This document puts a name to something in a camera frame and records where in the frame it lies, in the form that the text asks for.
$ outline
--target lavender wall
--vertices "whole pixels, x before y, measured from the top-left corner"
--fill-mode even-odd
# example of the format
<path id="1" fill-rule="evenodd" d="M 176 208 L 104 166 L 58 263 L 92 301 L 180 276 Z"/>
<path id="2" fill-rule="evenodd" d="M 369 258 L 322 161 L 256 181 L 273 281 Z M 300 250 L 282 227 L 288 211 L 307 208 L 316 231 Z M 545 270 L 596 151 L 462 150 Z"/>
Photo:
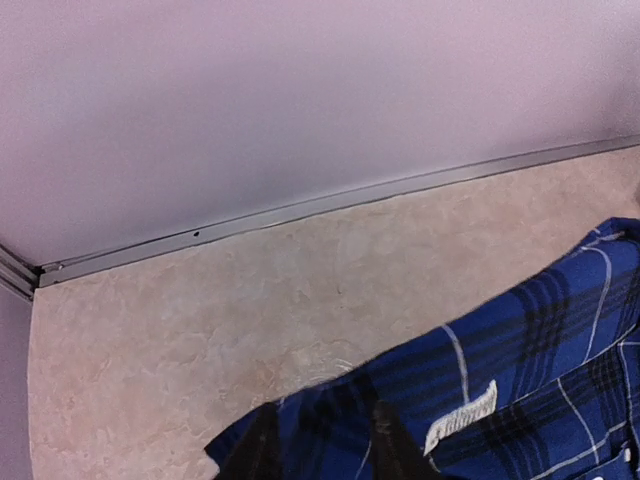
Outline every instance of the lavender wall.
<path id="1" fill-rule="evenodd" d="M 0 288 L 0 472 L 31 479 L 27 352 L 31 305 Z"/>
<path id="2" fill-rule="evenodd" d="M 1 9 L 0 241 L 34 263 L 640 133 L 637 0 Z"/>

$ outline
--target marble countertop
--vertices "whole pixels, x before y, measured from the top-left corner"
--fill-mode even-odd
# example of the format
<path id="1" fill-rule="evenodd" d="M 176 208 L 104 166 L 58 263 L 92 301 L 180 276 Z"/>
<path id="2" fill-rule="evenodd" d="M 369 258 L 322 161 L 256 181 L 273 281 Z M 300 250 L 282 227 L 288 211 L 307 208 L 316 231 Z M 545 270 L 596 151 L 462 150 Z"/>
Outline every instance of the marble countertop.
<path id="1" fill-rule="evenodd" d="M 319 215 L 55 285 L 29 351 L 35 480 L 210 479 L 203 447 L 640 217 L 640 149 Z"/>

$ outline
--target white label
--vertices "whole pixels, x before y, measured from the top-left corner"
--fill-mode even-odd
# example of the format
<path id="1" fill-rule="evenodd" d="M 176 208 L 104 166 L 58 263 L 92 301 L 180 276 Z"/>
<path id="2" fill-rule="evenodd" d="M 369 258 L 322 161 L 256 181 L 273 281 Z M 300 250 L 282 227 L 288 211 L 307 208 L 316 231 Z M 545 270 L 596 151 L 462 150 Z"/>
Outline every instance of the white label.
<path id="1" fill-rule="evenodd" d="M 453 412 L 433 422 L 424 443 L 424 454 L 426 455 L 433 450 L 443 438 L 453 435 L 473 422 L 491 415 L 496 411 L 497 400 L 498 386 L 495 380 L 491 380 L 487 391 L 473 402 L 456 408 Z"/>

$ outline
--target shirt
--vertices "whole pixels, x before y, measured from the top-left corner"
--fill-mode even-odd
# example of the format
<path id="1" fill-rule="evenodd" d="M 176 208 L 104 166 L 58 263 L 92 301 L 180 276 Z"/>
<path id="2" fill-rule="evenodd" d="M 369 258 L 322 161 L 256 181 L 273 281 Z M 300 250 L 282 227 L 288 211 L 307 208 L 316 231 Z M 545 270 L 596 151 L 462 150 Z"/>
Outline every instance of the shirt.
<path id="1" fill-rule="evenodd" d="M 444 476 L 640 478 L 639 315 L 640 221 L 613 218 L 473 312 L 280 399 L 284 478 L 370 479 L 378 400 Z M 207 454 L 223 464 L 255 415 Z"/>

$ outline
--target clothing tag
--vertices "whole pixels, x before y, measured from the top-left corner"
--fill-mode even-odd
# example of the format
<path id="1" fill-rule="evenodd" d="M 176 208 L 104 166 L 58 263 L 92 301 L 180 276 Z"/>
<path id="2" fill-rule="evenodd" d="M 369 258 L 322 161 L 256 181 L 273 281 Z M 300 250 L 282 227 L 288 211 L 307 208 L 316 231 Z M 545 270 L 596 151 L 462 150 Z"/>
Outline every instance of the clothing tag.
<path id="1" fill-rule="evenodd" d="M 496 411 L 498 401 L 498 386 L 495 380 L 491 380 L 487 391 L 473 402 L 456 408 L 453 412 L 439 418 L 429 428 L 424 443 L 424 454 L 433 450 L 443 438 L 459 432 L 473 422 L 487 417 Z"/>

